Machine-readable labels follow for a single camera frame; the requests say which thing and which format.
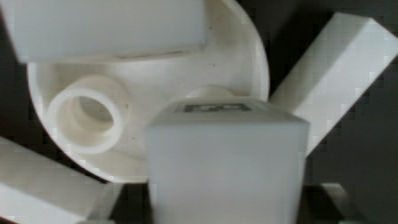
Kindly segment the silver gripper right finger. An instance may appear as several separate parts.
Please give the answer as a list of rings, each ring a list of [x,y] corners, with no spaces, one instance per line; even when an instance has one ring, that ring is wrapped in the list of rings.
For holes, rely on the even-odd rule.
[[[348,192],[338,183],[304,187],[302,224],[368,224]]]

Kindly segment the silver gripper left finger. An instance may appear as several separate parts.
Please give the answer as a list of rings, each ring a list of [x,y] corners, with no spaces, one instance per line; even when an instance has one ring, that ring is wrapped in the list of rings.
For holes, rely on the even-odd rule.
[[[109,183],[82,224],[151,224],[146,184]]]

